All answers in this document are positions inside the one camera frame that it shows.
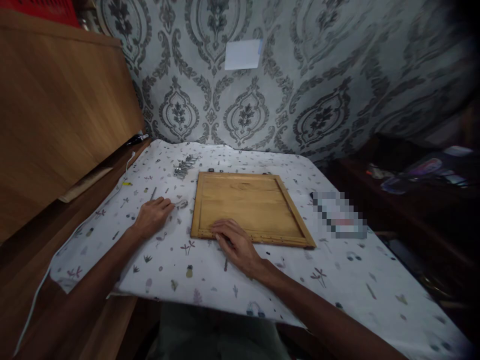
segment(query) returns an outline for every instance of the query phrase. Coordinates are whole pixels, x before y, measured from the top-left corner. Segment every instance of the wooden cabinet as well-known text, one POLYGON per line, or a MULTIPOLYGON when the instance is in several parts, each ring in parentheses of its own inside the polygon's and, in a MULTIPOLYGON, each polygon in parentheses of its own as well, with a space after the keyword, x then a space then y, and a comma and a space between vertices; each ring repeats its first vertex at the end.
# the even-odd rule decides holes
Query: wooden cabinet
POLYGON ((0 10, 0 243, 144 128, 120 40, 0 10))

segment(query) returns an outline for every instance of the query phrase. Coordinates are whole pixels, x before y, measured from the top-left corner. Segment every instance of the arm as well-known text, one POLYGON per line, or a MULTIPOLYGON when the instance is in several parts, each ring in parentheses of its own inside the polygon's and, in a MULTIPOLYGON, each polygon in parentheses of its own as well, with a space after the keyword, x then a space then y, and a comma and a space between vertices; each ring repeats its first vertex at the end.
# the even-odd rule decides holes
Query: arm
POLYGON ((48 359, 69 329, 105 301, 132 254, 165 224, 174 207, 163 197, 144 203, 135 223, 73 288, 66 301, 43 314, 15 359, 48 359))
POLYGON ((273 291, 339 359, 405 359, 359 322, 260 258, 248 234, 234 220, 219 220, 211 231, 228 260, 273 291))

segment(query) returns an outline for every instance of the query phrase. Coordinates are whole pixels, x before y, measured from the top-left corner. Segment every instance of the bottle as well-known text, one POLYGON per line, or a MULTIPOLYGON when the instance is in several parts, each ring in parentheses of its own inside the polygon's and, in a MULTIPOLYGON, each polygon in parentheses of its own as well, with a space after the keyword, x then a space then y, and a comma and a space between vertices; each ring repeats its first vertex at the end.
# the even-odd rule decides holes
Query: bottle
POLYGON ((133 135, 133 136, 125 143, 125 146, 132 146, 132 145, 135 145, 135 144, 140 144, 143 140, 145 140, 145 139, 148 138, 148 137, 149 137, 148 134, 145 134, 145 135, 139 135, 139 134, 133 135))

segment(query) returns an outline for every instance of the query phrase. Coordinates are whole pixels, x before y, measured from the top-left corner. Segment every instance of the right hand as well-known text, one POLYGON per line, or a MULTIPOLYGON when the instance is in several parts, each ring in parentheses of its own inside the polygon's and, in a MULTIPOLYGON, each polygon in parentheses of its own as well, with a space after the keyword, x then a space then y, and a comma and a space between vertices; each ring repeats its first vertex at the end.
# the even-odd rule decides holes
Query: right hand
POLYGON ((258 280, 258 278, 267 271, 249 235, 235 220, 217 220, 213 224, 211 232, 215 235, 218 244, 226 254, 228 260, 245 275, 258 280), (232 246, 228 244, 227 238, 230 240, 232 246))

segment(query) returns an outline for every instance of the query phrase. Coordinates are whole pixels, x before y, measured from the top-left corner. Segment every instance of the person's leg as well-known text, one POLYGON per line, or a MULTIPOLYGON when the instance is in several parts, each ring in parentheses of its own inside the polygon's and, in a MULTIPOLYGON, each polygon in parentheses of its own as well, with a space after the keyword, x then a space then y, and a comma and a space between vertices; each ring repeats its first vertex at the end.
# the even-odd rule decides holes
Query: person's leg
POLYGON ((223 314, 219 324, 222 359, 290 359, 274 322, 253 316, 223 314))
POLYGON ((215 359, 217 342, 218 335, 209 320, 208 309, 164 302, 156 349, 148 359, 192 359, 199 353, 215 359))

